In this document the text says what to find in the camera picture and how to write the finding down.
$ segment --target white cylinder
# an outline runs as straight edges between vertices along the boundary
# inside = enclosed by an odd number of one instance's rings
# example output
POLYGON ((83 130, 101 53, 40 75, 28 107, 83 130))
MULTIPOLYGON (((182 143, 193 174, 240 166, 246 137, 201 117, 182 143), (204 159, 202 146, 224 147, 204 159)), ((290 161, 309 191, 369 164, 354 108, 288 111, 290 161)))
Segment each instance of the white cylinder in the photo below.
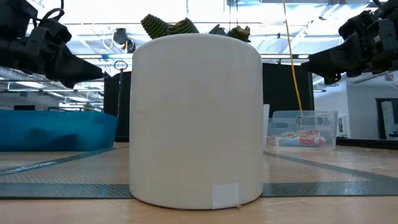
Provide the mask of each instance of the white cylinder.
POLYGON ((164 207, 217 209, 262 194, 262 62, 230 37, 152 40, 132 59, 130 191, 164 207))

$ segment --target clear plastic bin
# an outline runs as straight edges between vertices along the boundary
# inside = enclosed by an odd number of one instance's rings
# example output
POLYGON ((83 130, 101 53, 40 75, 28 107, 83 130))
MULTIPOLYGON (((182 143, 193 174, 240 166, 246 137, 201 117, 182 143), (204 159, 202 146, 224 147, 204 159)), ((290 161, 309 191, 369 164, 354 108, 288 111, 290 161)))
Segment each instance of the clear plastic bin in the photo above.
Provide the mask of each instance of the clear plastic bin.
POLYGON ((118 118, 99 112, 0 110, 0 152, 112 147, 118 118))
POLYGON ((337 111, 276 111, 268 124, 267 146, 335 149, 337 111))

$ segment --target paper tag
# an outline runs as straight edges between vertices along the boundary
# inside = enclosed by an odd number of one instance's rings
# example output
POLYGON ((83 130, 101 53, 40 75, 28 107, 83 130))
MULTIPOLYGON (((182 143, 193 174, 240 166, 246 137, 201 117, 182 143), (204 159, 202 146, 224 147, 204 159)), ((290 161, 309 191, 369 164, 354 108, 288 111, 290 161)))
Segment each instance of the paper tag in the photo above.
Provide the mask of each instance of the paper tag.
POLYGON ((213 209, 230 208, 239 205, 238 183, 213 185, 211 190, 213 209))

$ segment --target blue tub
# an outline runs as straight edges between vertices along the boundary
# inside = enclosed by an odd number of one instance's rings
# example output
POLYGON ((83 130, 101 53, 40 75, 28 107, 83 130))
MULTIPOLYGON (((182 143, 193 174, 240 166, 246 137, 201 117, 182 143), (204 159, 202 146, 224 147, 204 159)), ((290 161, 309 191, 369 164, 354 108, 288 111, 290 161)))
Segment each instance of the blue tub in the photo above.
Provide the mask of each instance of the blue tub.
POLYGON ((0 110, 0 152, 112 147, 117 117, 99 112, 0 110))

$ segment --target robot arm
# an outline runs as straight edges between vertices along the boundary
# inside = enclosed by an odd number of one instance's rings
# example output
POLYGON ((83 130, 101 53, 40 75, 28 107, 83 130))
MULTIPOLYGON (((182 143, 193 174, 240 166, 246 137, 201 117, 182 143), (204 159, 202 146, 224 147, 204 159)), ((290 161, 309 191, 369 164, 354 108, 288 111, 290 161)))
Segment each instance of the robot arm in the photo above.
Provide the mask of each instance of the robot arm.
POLYGON ((339 81, 344 72, 357 77, 398 70, 398 0, 384 5, 373 1, 379 6, 375 13, 364 11, 340 27, 343 44, 310 55, 301 66, 323 77, 326 85, 339 81))
POLYGON ((0 66, 43 74, 67 88, 103 78, 102 69, 76 57, 67 47, 72 35, 58 22, 64 13, 62 8, 37 19, 37 10, 26 0, 0 0, 0 66), (58 16, 49 18, 57 11, 60 11, 58 16), (35 29, 26 37, 31 19, 35 29))

